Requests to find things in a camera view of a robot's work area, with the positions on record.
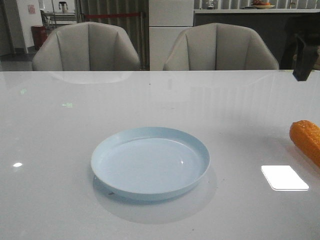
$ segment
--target plate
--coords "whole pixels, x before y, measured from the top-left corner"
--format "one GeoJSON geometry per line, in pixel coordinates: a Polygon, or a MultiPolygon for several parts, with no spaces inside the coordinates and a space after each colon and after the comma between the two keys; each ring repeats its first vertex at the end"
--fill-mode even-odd
{"type": "Polygon", "coordinates": [[[252,5],[257,9],[271,9],[273,8],[275,5],[252,5]]]}
{"type": "Polygon", "coordinates": [[[119,132],[91,157],[94,174],[122,197],[157,201],[182,195],[199,183],[210,165],[206,146],[194,136],[166,127],[119,132]]]}

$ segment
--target glossy table surface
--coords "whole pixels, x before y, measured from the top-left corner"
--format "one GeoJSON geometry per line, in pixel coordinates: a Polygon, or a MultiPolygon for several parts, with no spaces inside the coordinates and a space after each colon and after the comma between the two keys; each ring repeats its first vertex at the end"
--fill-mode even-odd
{"type": "Polygon", "coordinates": [[[320,239],[320,168],[289,137],[320,126],[319,103],[319,71],[0,72],[0,239],[320,239]],[[202,141],[209,171],[174,199],[111,194],[94,149],[151,126],[202,141]],[[277,165],[309,189],[273,190],[262,166],[277,165]]]}

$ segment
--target kettle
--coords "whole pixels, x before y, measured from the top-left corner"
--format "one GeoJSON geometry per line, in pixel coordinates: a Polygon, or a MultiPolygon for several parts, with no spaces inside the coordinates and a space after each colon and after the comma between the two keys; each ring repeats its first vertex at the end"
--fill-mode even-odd
{"type": "Polygon", "coordinates": [[[63,13],[68,12],[68,4],[67,4],[67,2],[60,1],[59,2],[59,9],[62,9],[63,13]]]}

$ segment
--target chair backrest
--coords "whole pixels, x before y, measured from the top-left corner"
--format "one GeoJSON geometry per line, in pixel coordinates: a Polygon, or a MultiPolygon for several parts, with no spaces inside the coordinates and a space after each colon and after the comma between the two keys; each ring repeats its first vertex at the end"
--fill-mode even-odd
{"type": "Polygon", "coordinates": [[[139,56],[126,31],[83,22],[54,30],[32,61],[34,71],[137,71],[139,56]]]}
{"type": "Polygon", "coordinates": [[[210,23],[181,32],[163,69],[167,71],[277,70],[279,64],[253,29],[210,23]]]}

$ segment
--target red trash bin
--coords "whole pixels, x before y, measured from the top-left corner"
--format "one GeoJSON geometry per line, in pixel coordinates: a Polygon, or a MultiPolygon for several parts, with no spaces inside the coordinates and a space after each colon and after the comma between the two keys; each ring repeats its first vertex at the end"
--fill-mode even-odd
{"type": "Polygon", "coordinates": [[[36,25],[31,27],[34,48],[39,50],[39,48],[44,44],[47,39],[47,31],[44,26],[36,25]]]}

